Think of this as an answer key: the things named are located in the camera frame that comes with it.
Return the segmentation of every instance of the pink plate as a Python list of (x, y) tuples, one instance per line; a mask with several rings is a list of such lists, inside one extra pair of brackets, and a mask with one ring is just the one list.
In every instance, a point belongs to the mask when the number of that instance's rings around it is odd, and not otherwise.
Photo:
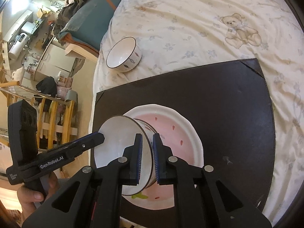
[[(203, 167), (203, 146), (191, 123), (177, 111), (157, 104), (138, 106), (125, 116), (141, 119), (152, 125), (160, 134), (164, 145), (171, 147), (173, 155), (188, 164)], [(172, 185), (154, 183), (133, 196), (124, 196), (132, 204), (151, 210), (174, 206)]]

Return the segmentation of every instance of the human hand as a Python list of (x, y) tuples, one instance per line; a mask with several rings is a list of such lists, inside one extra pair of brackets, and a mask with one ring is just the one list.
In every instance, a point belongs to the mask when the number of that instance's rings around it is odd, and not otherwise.
[[(57, 176), (54, 172), (50, 173), (49, 185), (50, 188), (48, 195), (45, 198), (46, 200), (51, 197), (60, 187)], [(17, 196), (22, 207), (21, 223), (23, 223), (27, 219), (27, 217), (30, 216), (36, 210), (34, 203), (43, 201), (44, 197), (42, 193), (28, 189), (24, 186), (21, 186), (17, 190)]]

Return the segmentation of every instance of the triangular cutout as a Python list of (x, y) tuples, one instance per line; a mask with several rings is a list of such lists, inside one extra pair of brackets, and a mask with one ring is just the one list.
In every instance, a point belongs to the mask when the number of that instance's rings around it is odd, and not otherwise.
[(242, 208), (242, 202), (221, 182), (215, 182), (219, 195), (221, 196), (226, 212), (232, 212), (236, 209)]
[(63, 192), (53, 203), (52, 207), (62, 212), (69, 212), (80, 182), (74, 182), (65, 192)]

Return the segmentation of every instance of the bed sheet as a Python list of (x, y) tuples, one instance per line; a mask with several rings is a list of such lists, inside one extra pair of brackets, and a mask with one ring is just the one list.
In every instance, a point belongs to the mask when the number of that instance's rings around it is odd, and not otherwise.
[[(108, 69), (105, 59), (127, 36), (136, 38), (143, 56), (123, 74)], [(304, 179), (303, 53), (304, 34), (284, 0), (122, 0), (101, 42), (94, 97), (170, 71), (256, 57), (275, 119), (275, 168), (263, 211), (274, 225)]]

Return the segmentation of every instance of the white water heater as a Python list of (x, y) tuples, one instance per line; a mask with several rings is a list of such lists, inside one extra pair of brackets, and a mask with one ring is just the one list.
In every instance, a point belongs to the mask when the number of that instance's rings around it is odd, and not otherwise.
[(9, 51), (9, 58), (12, 60), (16, 60), (28, 40), (29, 36), (26, 33), (21, 33)]

